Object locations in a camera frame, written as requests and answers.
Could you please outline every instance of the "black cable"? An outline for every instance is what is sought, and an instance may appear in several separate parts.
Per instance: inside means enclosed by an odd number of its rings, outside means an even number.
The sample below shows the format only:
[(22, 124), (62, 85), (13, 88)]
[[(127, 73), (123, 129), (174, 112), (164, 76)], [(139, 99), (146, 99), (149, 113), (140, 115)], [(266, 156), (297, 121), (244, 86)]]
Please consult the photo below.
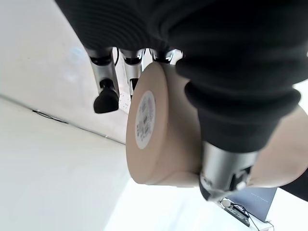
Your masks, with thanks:
[(270, 223), (269, 221), (267, 221), (268, 224), (270, 224), (273, 227), (273, 231), (275, 231), (275, 227), (272, 223)]
[(34, 113), (36, 113), (36, 114), (42, 116), (42, 117), (47, 118), (47, 119), (52, 119), (52, 120), (55, 120), (55, 121), (60, 122), (60, 123), (63, 123), (63, 124), (68, 124), (68, 122), (62, 121), (62, 120), (59, 120), (59, 119), (56, 119), (56, 118), (54, 118), (54, 117), (52, 117), (52, 116), (50, 116), (50, 115), (48, 115), (48, 114), (46, 114), (46, 113), (39, 112), (39, 111), (35, 111), (35, 110), (32, 110), (32, 111), (33, 111)]
[(117, 62), (119, 61), (119, 48), (116, 48), (116, 53), (117, 53), (117, 57), (116, 57), (116, 61), (115, 61), (115, 66), (117, 65)]
[(253, 224), (255, 225), (255, 227), (257, 228), (257, 230), (260, 231), (260, 229), (258, 228), (258, 226), (255, 224), (254, 220), (252, 220), (252, 218), (251, 218), (251, 216), (250, 216), (249, 213), (248, 213), (248, 215), (249, 215), (249, 218), (251, 219), (252, 223), (253, 223)]

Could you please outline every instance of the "roll of tape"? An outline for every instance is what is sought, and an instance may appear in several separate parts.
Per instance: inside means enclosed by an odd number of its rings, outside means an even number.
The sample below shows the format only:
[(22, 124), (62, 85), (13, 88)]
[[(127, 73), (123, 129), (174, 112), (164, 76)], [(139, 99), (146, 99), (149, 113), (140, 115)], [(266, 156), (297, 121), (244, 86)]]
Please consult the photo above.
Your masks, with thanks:
[(160, 63), (150, 64), (138, 81), (126, 134), (128, 169), (137, 183), (198, 185), (200, 126), (184, 93), (187, 82), (174, 66)]

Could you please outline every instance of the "tape label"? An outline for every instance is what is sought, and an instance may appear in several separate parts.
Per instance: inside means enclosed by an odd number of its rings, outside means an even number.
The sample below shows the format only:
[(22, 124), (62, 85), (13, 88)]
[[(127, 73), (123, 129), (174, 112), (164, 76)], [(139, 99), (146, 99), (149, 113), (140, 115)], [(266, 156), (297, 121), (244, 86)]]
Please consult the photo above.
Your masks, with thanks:
[(135, 138), (137, 146), (144, 149), (152, 136), (155, 125), (155, 98), (148, 90), (140, 99), (135, 122)]

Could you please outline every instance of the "white table surface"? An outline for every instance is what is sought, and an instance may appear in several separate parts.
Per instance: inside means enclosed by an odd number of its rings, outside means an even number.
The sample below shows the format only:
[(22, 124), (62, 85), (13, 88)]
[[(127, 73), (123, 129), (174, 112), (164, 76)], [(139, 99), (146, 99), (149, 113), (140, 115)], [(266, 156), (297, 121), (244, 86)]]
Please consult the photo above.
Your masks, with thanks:
[[(268, 220), (275, 226), (275, 231), (304, 230), (304, 214), (298, 221), (293, 209), (307, 207), (307, 202), (279, 189)], [(253, 219), (260, 230), (272, 230), (270, 224)], [(206, 202), (198, 188), (146, 186), (131, 180), (104, 230), (257, 231), (250, 223), (247, 227), (218, 205)]]

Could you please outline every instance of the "robotic hand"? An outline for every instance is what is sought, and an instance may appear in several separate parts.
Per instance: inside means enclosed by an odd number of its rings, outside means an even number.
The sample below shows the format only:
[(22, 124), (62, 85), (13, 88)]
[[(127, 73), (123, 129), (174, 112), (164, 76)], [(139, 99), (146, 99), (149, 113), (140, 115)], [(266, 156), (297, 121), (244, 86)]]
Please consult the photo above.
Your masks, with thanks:
[(92, 62), (94, 111), (118, 109), (112, 47), (125, 60), (131, 96), (145, 48), (177, 72), (197, 109), (203, 146), (199, 185), (207, 200), (245, 187), (258, 153), (300, 99), (306, 79), (308, 7), (304, 0), (56, 0)]

